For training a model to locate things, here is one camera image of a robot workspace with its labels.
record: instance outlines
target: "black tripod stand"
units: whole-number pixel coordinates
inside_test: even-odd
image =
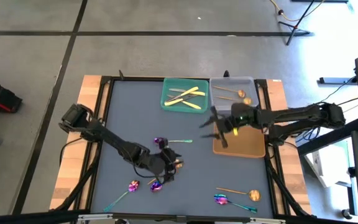
[[[290,24],[287,24],[287,23],[282,22],[282,21],[278,22],[279,24],[283,24],[283,25],[285,25],[285,26],[288,26],[288,27],[291,27],[291,28],[292,28],[292,32],[291,32],[290,38],[288,38],[287,43],[286,43],[287,46],[290,45],[291,40],[292,40],[292,37],[295,35],[296,32],[302,31],[302,34],[300,34],[300,35],[308,35],[308,34],[310,34],[310,31],[299,29],[298,26],[299,26],[299,24],[301,23],[302,19],[305,17],[305,15],[308,13],[308,11],[309,11],[311,5],[314,3],[314,1],[315,1],[315,0],[312,0],[312,2],[310,3],[310,5],[308,6],[308,8],[307,8],[306,11],[303,13],[303,15],[301,16],[301,18],[299,19],[299,21],[296,23],[295,26],[290,25]],[[284,13],[284,11],[281,9],[281,10],[279,10],[278,15],[281,15],[281,14],[283,14],[283,13]]]

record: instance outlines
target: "concrete floor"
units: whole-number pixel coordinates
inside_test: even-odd
[[[308,5],[277,3],[291,18]],[[24,212],[48,209],[67,139],[57,124],[76,102],[83,75],[117,75],[121,69],[126,76],[220,77],[229,70],[232,76],[281,79],[288,105],[304,106],[337,88],[319,86],[317,78],[354,75],[358,2],[351,3],[324,3],[301,24],[316,36],[297,37],[290,46],[281,37],[77,37]],[[80,5],[81,0],[0,0],[0,30],[71,31]],[[94,0],[88,2],[80,30],[288,31],[277,21],[269,0]],[[17,114],[0,114],[0,215],[11,211],[68,39],[0,37],[0,84],[24,99]],[[351,98],[357,87],[345,86],[341,92]],[[313,214],[343,220],[336,212],[347,208],[345,188],[323,189],[307,165],[305,179]]]

